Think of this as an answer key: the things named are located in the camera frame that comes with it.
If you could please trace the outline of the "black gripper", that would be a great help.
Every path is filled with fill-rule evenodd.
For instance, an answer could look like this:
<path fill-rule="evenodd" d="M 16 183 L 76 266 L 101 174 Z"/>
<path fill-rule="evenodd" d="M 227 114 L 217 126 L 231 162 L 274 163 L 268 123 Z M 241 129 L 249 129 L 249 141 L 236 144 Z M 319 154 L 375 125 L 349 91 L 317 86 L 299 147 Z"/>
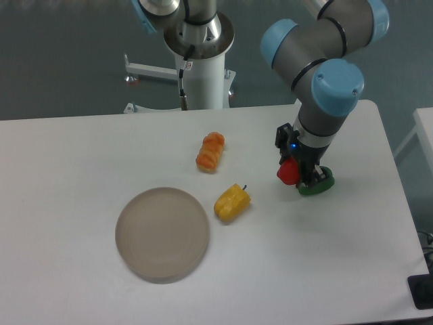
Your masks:
<path fill-rule="evenodd" d="M 275 147 L 279 149 L 280 162 L 284 163 L 291 156 L 298 164 L 299 183 L 310 186 L 316 178 L 324 178 L 318 165 L 329 144 L 321 147 L 310 147 L 300 141 L 300 132 L 286 123 L 277 128 Z"/>

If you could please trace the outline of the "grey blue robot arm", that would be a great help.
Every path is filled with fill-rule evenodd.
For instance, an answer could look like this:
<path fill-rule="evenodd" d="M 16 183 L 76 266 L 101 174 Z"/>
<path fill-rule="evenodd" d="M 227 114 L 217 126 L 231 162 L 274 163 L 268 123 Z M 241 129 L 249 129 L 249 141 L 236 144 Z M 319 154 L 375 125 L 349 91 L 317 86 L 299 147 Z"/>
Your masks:
<path fill-rule="evenodd" d="M 315 23 L 283 19 L 260 41 L 265 62 L 301 103 L 294 123 L 278 127 L 278 178 L 302 195 L 334 184 L 320 160 L 363 92 L 361 71 L 345 56 L 381 39 L 390 16 L 381 1 L 306 1 Z M 230 20 L 215 1 L 134 1 L 140 24 L 162 30 L 176 62 L 183 110 L 221 109 L 225 54 L 234 40 Z"/>

